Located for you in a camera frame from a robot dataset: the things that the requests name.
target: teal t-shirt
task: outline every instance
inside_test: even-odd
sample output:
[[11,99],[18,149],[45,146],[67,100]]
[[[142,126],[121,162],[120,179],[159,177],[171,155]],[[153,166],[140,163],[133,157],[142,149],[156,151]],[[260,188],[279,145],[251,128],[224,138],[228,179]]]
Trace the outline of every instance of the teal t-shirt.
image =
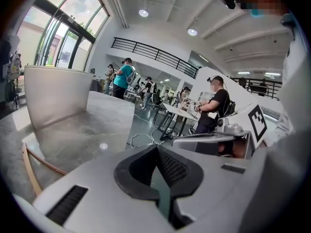
[[133,72],[132,67],[129,65],[124,65],[121,67],[121,70],[122,70],[123,74],[116,75],[113,83],[119,87],[127,89],[128,84],[126,82],[126,77],[130,76],[130,74]]

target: ceiling beam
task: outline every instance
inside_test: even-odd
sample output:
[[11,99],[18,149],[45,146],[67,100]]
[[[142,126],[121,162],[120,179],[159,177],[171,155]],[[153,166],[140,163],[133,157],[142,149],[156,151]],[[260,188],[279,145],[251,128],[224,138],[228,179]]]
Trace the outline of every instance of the ceiling beam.
[[168,21],[171,15],[171,12],[174,8],[174,4],[175,4],[176,0],[172,0],[171,4],[169,5],[169,9],[167,10],[167,15],[165,16],[165,21]]
[[272,35],[272,34],[279,34],[279,33],[288,33],[288,29],[285,27],[277,27],[277,28],[272,28],[269,30],[260,30],[260,31],[248,33],[248,34],[239,36],[239,37],[234,38],[228,42],[225,42],[225,43],[222,43],[222,44],[216,46],[215,50],[219,51],[225,47],[232,46],[232,45],[244,42],[244,41],[249,41],[249,40],[259,38],[259,37],[264,37],[264,36],[268,36],[268,35]]
[[244,10],[234,10],[230,15],[225,17],[224,19],[220,20],[217,22],[211,29],[206,30],[204,33],[200,35],[201,38],[206,38],[208,37],[211,33],[214,31],[220,29],[222,26],[232,22],[233,20],[239,18],[240,16],[244,15],[246,12]]
[[260,57],[277,57],[280,56],[284,59],[286,56],[286,51],[278,51],[278,52],[252,52],[252,53],[244,53],[237,56],[232,56],[229,58],[224,59],[226,62],[232,62],[232,61],[239,61],[239,60],[247,60],[247,59],[255,59]]
[[199,6],[195,11],[195,13],[192,16],[190,16],[189,20],[186,21],[185,23],[186,29],[188,29],[191,26],[191,24],[198,18],[201,12],[205,10],[211,2],[213,2],[213,0],[204,0],[201,6]]

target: air conditioner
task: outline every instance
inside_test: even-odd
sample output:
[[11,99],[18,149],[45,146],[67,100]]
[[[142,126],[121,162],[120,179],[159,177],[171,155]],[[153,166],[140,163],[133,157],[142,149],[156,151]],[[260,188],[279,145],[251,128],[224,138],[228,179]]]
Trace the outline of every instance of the air conditioner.
[[264,75],[264,71],[254,71],[254,74]]

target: black t-shirt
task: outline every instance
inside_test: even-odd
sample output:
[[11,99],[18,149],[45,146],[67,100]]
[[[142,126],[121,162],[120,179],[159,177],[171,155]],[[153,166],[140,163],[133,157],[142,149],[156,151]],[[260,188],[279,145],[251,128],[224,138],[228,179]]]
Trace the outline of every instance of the black t-shirt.
[[208,116],[209,112],[202,111],[201,117],[199,119],[200,123],[210,128],[215,127],[217,125],[218,118],[224,116],[228,108],[228,105],[230,104],[229,93],[225,89],[221,89],[218,92],[216,92],[216,94],[209,100],[208,103],[210,103],[212,100],[219,102],[219,105],[216,107],[216,109],[212,111],[218,112],[219,116],[217,115],[215,119],[212,119],[211,117]]
[[146,84],[146,88],[147,88],[147,93],[150,92],[151,83],[148,82],[148,83]]

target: ceiling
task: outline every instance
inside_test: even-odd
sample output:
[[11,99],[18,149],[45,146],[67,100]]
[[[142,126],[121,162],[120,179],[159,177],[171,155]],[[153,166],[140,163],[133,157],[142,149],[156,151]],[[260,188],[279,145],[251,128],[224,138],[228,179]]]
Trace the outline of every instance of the ceiling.
[[129,22],[141,20],[139,9],[147,9],[144,20],[161,20],[185,29],[195,28],[224,61],[232,75],[237,71],[268,70],[282,73],[291,33],[279,16],[254,17],[238,6],[226,8],[220,0],[121,0]]
[[[118,58],[115,56],[110,56],[111,62],[113,63],[114,67],[116,66],[121,67],[123,60],[122,58]],[[172,88],[172,90],[176,90],[179,84],[180,79],[176,78],[175,76],[172,76],[166,72],[162,72],[159,69],[156,69],[154,67],[142,64],[140,62],[133,61],[133,66],[136,69],[136,72],[142,76],[143,78],[147,78],[148,76],[152,78],[152,81],[160,83],[163,81],[162,84],[167,85],[168,87]]]

